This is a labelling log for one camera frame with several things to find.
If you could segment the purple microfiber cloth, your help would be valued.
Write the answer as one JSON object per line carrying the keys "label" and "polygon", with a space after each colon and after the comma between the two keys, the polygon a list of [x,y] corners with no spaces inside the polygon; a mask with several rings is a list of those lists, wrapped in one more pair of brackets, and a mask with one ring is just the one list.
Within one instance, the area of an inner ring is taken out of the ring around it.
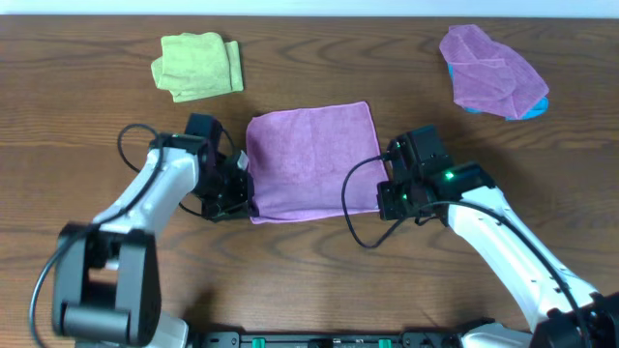
{"label": "purple microfiber cloth", "polygon": [[248,124],[246,145],[254,224],[341,216],[347,173],[380,154],[364,101],[264,114]]}

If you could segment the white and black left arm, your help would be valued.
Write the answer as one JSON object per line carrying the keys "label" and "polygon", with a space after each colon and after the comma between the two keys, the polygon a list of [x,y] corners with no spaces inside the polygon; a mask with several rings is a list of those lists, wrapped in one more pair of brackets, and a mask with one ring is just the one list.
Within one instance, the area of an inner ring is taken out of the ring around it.
{"label": "white and black left arm", "polygon": [[249,158],[219,152],[220,130],[155,133],[121,196],[87,224],[69,223],[55,253],[51,322],[90,347],[185,347],[190,327],[162,311],[157,238],[188,195],[216,222],[250,210]]}

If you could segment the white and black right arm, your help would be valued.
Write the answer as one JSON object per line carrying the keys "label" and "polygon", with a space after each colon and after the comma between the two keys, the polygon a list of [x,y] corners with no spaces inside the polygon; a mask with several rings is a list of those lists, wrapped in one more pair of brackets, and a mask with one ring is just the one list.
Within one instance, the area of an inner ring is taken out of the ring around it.
{"label": "white and black right arm", "polygon": [[461,336],[462,346],[617,346],[617,295],[602,295],[554,256],[478,163],[455,165],[440,143],[412,140],[392,141],[383,158],[394,178],[379,187],[382,217],[437,218],[451,228],[508,289],[530,329],[483,324]]}

